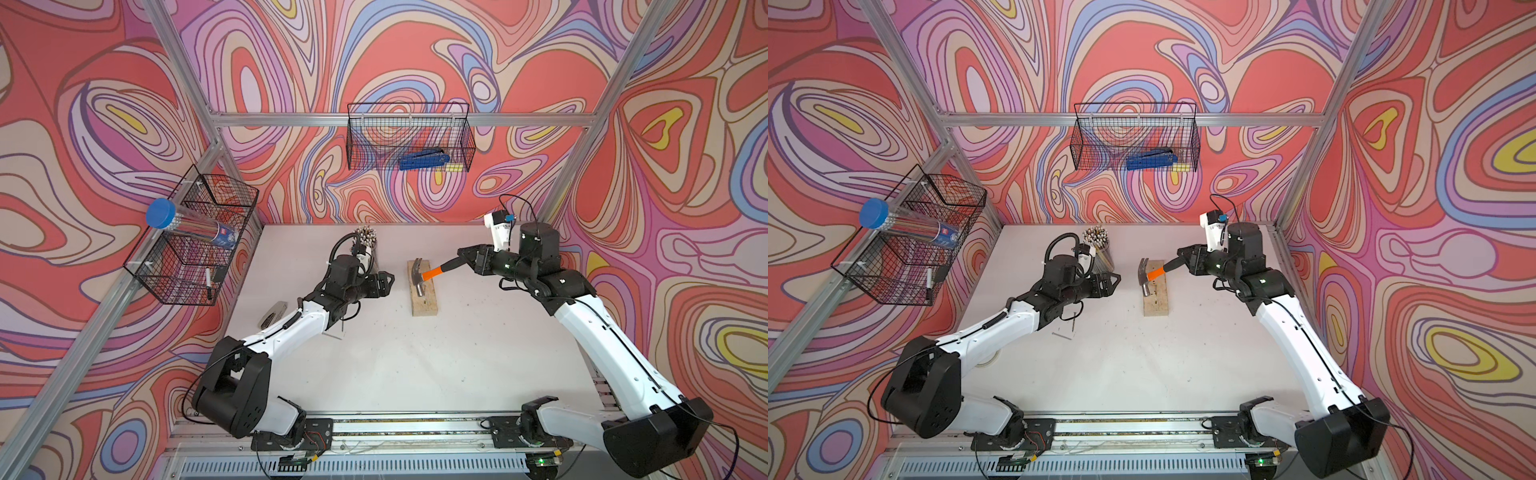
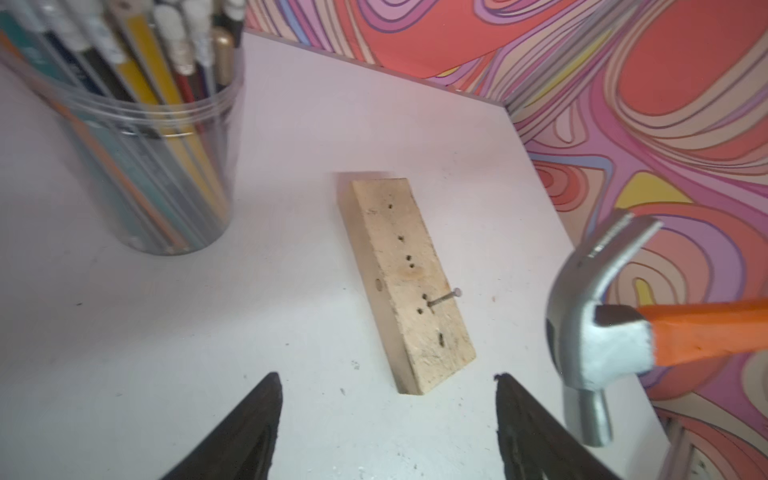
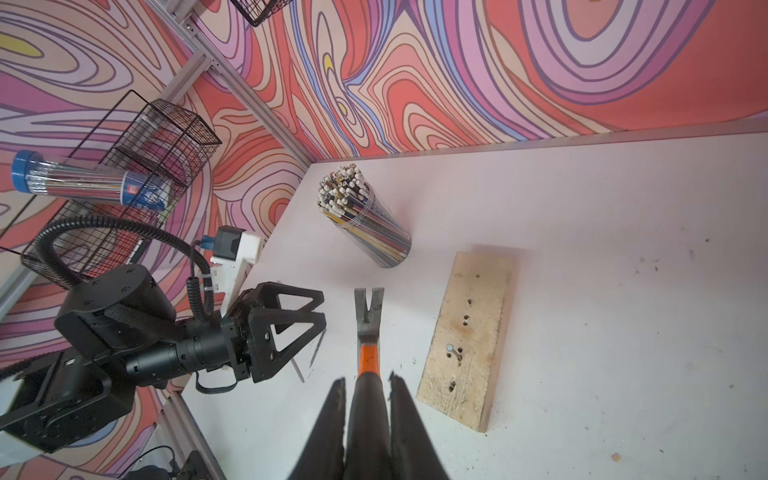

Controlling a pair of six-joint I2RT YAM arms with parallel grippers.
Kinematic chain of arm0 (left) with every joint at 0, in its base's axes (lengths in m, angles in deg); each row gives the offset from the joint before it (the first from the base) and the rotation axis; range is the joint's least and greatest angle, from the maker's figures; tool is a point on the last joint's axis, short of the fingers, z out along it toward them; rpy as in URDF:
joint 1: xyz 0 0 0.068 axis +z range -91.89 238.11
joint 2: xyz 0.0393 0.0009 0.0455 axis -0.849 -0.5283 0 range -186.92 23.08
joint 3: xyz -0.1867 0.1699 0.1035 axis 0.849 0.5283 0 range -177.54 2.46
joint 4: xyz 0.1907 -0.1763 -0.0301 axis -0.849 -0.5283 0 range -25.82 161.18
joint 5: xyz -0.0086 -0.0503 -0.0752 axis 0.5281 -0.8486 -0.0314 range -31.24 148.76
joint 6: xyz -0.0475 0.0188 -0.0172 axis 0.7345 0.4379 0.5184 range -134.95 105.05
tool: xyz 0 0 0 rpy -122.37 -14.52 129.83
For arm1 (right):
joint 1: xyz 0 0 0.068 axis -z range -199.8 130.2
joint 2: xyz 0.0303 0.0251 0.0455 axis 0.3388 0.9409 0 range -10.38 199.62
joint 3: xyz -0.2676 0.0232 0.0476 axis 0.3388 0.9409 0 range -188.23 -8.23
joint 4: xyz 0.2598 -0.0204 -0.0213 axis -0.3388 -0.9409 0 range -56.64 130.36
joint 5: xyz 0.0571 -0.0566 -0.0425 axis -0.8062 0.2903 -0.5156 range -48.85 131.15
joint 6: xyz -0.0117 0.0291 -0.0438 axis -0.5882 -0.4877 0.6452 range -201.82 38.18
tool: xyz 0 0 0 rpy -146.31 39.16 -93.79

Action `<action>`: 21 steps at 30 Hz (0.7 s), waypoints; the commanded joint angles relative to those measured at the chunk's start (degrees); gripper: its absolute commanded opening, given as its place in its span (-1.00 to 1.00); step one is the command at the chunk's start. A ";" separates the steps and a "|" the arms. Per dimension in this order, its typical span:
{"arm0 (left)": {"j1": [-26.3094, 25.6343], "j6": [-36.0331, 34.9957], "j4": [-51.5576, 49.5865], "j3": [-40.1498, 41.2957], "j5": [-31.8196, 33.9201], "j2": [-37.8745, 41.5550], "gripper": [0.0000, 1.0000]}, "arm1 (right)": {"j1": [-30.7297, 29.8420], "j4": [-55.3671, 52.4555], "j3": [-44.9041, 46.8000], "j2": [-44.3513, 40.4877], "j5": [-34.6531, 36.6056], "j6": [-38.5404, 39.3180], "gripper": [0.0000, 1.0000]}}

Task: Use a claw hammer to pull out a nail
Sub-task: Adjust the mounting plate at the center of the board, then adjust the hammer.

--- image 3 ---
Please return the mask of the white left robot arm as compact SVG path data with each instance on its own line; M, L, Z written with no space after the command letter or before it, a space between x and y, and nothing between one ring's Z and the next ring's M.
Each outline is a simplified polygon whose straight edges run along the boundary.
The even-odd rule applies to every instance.
M72 231L119 230L185 255L192 317L181 321L149 271L125 264L95 278L68 267L55 241ZM1 431L35 451L53 453L130 413L138 388L163 387L200 371L230 367L236 380L274 377L326 326L322 292L275 282L242 291L230 307L214 304L211 269L192 245L155 226L87 215L49 223L34 250L68 293L55 321L68 348L5 367L12 386Z

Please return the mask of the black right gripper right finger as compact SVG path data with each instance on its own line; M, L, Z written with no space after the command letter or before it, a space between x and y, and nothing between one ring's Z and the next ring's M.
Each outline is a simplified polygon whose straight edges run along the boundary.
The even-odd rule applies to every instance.
M404 379L389 377L394 479L448 479Z

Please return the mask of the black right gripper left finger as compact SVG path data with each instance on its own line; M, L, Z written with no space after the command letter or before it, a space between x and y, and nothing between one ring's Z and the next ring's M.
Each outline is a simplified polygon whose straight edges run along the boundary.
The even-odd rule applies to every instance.
M343 477L345 417L346 383L339 378L331 385L290 480Z

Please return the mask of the wooden block with nails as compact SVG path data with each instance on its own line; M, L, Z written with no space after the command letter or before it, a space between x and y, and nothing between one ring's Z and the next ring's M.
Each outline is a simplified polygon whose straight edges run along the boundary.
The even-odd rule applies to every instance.
M416 398L477 432L488 429L514 297L517 262L456 254Z

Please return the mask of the claw hammer orange black handle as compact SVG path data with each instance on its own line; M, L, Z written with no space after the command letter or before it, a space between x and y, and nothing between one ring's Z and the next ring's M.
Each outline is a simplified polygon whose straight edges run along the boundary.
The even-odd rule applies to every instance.
M348 422L346 479L392 479L390 428L380 372L384 290L354 290L358 372Z

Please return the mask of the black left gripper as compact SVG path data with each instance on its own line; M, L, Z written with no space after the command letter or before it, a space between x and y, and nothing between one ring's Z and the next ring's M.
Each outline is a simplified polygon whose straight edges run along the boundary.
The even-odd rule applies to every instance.
M320 290L278 282L263 282L256 288L243 290L221 323L228 366L235 381L250 378L259 383L273 378L326 328L325 315L310 312L323 303L324 294ZM264 320L262 315L268 309L290 311L268 311ZM296 324L307 325L308 330L285 348L278 348L271 335L271 326Z

